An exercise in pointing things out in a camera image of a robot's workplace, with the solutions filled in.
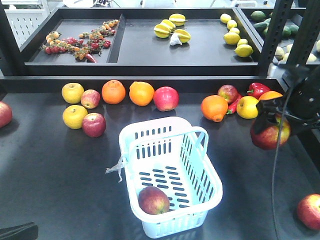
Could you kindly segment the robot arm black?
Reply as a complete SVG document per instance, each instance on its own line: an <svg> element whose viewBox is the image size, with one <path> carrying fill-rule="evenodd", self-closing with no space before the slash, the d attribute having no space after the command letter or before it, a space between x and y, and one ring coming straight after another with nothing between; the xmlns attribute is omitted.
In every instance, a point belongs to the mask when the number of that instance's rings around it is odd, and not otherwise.
<svg viewBox="0 0 320 240"><path fill-rule="evenodd" d="M311 70L299 64L279 64L293 81L286 93L256 105L258 116L253 132L260 134L276 124L276 115L284 116L296 135L320 127L320 67Z"/></svg>

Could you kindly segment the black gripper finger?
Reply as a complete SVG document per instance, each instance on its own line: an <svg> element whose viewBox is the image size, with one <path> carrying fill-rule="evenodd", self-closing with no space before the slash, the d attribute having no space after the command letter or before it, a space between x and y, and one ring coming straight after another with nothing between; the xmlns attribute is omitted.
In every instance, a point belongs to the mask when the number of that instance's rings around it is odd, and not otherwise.
<svg viewBox="0 0 320 240"><path fill-rule="evenodd" d="M1 240L36 240L38 238L39 227L34 222L22 225L1 228Z"/></svg>

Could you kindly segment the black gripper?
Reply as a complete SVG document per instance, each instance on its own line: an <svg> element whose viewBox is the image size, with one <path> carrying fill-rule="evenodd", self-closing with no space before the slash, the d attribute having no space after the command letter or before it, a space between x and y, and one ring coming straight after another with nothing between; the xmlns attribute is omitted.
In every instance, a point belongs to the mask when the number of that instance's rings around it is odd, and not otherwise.
<svg viewBox="0 0 320 240"><path fill-rule="evenodd" d="M291 128L291 134L320 127L320 67L311 70L302 65L279 64L292 85L282 97L261 100L256 105L258 116L254 133L276 125L276 115L284 116Z"/></svg>

